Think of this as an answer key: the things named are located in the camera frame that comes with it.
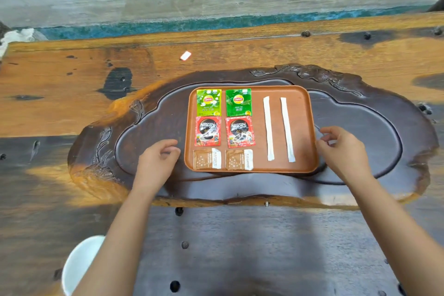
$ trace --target red coffee packet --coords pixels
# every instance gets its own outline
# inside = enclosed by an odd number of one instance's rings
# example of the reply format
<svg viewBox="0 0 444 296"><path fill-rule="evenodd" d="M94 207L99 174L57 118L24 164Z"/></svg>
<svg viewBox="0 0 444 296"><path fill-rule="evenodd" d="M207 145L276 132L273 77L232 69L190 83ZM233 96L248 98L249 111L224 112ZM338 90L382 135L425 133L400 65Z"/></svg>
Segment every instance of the red coffee packet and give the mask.
<svg viewBox="0 0 444 296"><path fill-rule="evenodd" d="M226 135L229 148L255 145L251 116L227 117Z"/></svg>
<svg viewBox="0 0 444 296"><path fill-rule="evenodd" d="M195 131L195 146L218 146L221 144L220 116L197 116Z"/></svg>

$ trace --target teal floor border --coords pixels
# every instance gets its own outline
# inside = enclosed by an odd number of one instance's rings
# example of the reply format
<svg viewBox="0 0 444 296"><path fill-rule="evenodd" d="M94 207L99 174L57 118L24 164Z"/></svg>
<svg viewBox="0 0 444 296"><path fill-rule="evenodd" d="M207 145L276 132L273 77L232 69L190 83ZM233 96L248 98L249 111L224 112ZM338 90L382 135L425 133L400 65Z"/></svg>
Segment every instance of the teal floor border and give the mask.
<svg viewBox="0 0 444 296"><path fill-rule="evenodd" d="M269 16L242 16L219 19L195 19L169 22L125 22L78 27L36 28L49 40L78 40L100 37L119 37L122 35L147 34L158 32L187 32L204 29L227 29L279 24L284 22L308 22L315 20L333 20L342 18L372 17L394 15L407 12L424 12L427 6L399 6L390 9L359 9L353 11L335 11L325 13L278 14Z"/></svg>

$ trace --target yellow lipton circle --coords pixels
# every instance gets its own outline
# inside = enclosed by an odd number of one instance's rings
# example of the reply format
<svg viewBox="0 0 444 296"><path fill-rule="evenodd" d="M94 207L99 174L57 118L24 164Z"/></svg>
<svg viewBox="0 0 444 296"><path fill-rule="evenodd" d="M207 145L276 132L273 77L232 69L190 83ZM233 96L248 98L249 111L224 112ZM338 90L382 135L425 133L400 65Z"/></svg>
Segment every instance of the yellow lipton circle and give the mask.
<svg viewBox="0 0 444 296"><path fill-rule="evenodd" d="M213 97L211 95L207 95L203 98L203 102L212 102Z"/></svg>
<svg viewBox="0 0 444 296"><path fill-rule="evenodd" d="M236 95L233 98L233 102L236 104L241 104L242 102L244 102L244 97L242 95Z"/></svg>

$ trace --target person's hand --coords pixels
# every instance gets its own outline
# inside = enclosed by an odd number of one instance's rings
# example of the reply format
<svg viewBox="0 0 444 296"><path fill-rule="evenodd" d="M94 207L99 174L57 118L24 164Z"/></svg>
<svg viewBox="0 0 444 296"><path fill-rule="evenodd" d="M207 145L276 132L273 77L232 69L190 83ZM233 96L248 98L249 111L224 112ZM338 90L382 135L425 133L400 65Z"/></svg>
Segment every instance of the person's hand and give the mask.
<svg viewBox="0 0 444 296"><path fill-rule="evenodd" d="M350 184L372 176L363 142L338 126L321 128L321 133L325 135L316 141L316 148L343 182Z"/></svg>
<svg viewBox="0 0 444 296"><path fill-rule="evenodd" d="M175 139L164 139L147 148L139 157L133 191L153 199L167 181L180 155Z"/></svg>

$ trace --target person's left hand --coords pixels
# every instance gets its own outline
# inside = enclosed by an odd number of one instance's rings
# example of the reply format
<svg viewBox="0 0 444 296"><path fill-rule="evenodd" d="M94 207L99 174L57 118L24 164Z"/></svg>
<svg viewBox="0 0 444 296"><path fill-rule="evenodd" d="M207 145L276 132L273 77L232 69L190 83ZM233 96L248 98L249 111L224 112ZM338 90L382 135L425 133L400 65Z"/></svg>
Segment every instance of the person's left hand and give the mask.
<svg viewBox="0 0 444 296"><path fill-rule="evenodd" d="M145 150L139 157L133 191L146 193L153 199L167 181L180 155L175 139L164 139Z"/></svg>

